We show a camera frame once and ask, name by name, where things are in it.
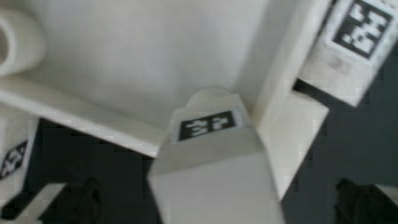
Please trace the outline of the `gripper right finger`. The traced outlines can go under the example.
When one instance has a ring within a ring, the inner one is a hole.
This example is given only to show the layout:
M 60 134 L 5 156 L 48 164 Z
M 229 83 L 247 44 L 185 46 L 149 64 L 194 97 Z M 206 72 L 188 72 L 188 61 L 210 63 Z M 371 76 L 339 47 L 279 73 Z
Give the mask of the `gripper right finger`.
M 336 184 L 334 224 L 398 224 L 398 186 Z

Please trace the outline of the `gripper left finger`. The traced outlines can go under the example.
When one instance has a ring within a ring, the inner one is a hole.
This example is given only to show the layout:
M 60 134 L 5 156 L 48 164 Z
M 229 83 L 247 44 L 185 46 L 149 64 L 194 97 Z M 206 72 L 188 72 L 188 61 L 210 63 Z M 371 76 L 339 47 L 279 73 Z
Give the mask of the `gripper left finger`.
M 105 224 L 98 180 L 25 189 L 5 203 L 5 224 Z

